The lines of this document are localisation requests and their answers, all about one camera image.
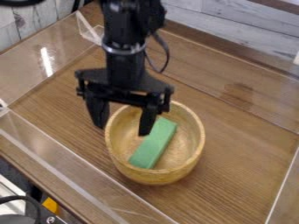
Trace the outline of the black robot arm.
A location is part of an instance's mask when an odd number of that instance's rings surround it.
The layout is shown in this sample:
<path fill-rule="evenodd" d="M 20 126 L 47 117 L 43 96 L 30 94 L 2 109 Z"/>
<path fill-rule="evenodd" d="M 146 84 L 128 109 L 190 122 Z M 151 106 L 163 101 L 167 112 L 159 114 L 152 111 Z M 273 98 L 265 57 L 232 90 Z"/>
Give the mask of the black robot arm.
<path fill-rule="evenodd" d="M 158 34 L 164 26 L 162 0 L 99 0 L 104 16 L 102 47 L 107 65 L 75 72 L 78 96 L 87 103 L 94 125 L 108 123 L 110 104 L 118 102 L 142 109 L 139 134 L 150 134 L 156 117 L 170 110 L 174 86 L 146 70 L 150 62 L 146 39 L 167 46 Z"/>

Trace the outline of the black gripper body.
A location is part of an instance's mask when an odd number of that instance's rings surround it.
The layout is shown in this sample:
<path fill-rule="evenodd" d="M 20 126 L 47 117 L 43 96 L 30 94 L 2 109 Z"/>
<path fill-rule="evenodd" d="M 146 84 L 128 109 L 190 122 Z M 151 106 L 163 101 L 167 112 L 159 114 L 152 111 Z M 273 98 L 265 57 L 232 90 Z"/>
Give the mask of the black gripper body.
<path fill-rule="evenodd" d="M 144 108 L 158 106 L 158 114 L 170 111 L 174 87 L 158 80 L 146 70 L 146 53 L 107 54 L 107 66 L 80 69 L 78 95 L 87 103 L 88 97 Z"/>

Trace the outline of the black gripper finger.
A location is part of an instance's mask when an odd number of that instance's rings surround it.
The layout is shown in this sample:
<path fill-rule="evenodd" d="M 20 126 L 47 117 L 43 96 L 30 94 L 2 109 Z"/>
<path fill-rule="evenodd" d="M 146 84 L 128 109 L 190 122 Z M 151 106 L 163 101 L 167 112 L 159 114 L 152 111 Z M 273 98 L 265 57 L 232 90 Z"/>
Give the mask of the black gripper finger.
<path fill-rule="evenodd" d="M 88 97 L 87 108 L 94 125 L 104 129 L 108 123 L 110 104 L 103 99 Z"/>
<path fill-rule="evenodd" d="M 151 129 L 155 124 L 155 119 L 158 115 L 158 106 L 154 104 L 148 104 L 143 108 L 143 113 L 140 116 L 140 123 L 139 123 L 139 136 L 146 136 L 151 133 Z"/>

